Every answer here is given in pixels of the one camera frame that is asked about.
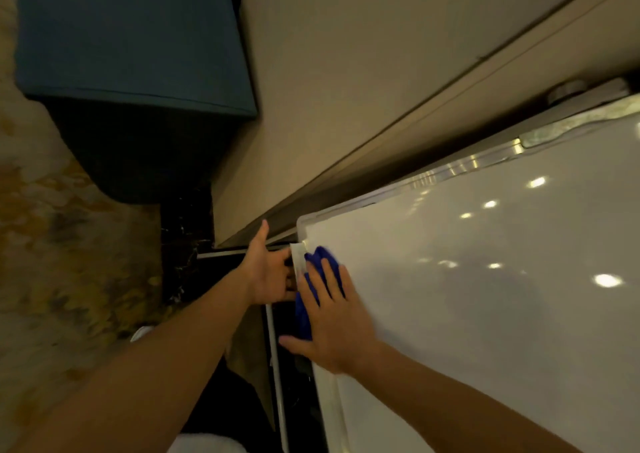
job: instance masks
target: black pants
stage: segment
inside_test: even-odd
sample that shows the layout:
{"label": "black pants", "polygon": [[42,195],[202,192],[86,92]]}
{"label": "black pants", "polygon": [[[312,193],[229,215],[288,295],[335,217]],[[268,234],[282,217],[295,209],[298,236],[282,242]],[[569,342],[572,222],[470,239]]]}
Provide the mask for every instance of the black pants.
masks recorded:
{"label": "black pants", "polygon": [[255,389],[220,363],[202,391],[181,433],[209,433],[231,438],[248,453],[282,453]]}

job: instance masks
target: blue cloth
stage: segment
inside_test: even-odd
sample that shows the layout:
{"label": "blue cloth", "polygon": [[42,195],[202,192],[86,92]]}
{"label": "blue cloth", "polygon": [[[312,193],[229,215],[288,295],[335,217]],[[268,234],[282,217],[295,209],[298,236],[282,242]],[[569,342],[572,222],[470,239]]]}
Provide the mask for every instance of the blue cloth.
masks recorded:
{"label": "blue cloth", "polygon": [[[322,246],[316,247],[316,250],[313,254],[305,254],[305,260],[314,265],[314,268],[316,268],[316,271],[318,271],[318,274],[320,274],[320,277],[324,282],[324,286],[327,288],[327,292],[329,292],[329,288],[326,284],[324,270],[322,268],[322,259],[327,259],[327,261],[329,261],[329,266],[333,271],[333,275],[335,276],[336,281],[338,281],[340,292],[342,293],[342,296],[344,296],[344,290],[342,289],[342,280],[340,279],[340,272],[338,271],[339,263],[338,261],[336,261],[333,255]],[[311,293],[313,293],[314,297],[316,298],[316,302],[318,302],[319,304],[320,302],[318,301],[318,293],[316,291],[316,288],[311,283],[311,279],[309,279],[308,272],[305,273],[305,279],[307,280],[309,289],[311,289]],[[309,315],[307,314],[307,309],[305,308],[305,304],[302,302],[300,294],[296,296],[296,321],[298,323],[299,337],[305,340],[311,340],[311,323],[309,322]]]}

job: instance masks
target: white fabric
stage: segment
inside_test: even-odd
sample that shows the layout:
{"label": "white fabric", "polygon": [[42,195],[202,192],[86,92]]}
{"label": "white fabric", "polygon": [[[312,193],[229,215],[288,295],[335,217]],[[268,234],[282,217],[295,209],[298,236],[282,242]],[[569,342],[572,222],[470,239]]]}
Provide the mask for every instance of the white fabric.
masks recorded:
{"label": "white fabric", "polygon": [[167,453],[246,453],[231,438],[215,434],[179,434]]}

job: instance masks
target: person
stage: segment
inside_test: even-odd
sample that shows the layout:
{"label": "person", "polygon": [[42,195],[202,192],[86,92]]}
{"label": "person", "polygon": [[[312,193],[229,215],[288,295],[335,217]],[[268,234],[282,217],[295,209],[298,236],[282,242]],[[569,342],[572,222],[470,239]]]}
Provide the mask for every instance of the person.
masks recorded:
{"label": "person", "polygon": [[[172,443],[249,305],[294,297],[287,291],[290,251],[268,252],[267,234],[264,221],[238,268],[99,368],[12,451],[178,451]],[[354,377],[438,453],[578,451],[500,402],[380,341],[346,268],[339,268],[343,296],[329,264],[322,266],[327,287],[308,263],[318,301],[306,280],[298,284],[313,341],[282,336],[281,346],[334,374]],[[204,450],[203,444],[192,444],[190,451],[244,451],[224,442],[215,443],[218,450]]]}

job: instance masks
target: white glossy surface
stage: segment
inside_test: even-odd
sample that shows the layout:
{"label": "white glossy surface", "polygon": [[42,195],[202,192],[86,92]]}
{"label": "white glossy surface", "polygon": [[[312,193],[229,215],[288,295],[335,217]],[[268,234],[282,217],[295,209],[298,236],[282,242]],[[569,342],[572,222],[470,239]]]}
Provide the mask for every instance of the white glossy surface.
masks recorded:
{"label": "white glossy surface", "polygon": [[[638,128],[602,123],[311,224],[308,247],[347,264],[389,344],[585,452],[636,451]],[[354,453],[429,451],[356,382],[338,385]]]}

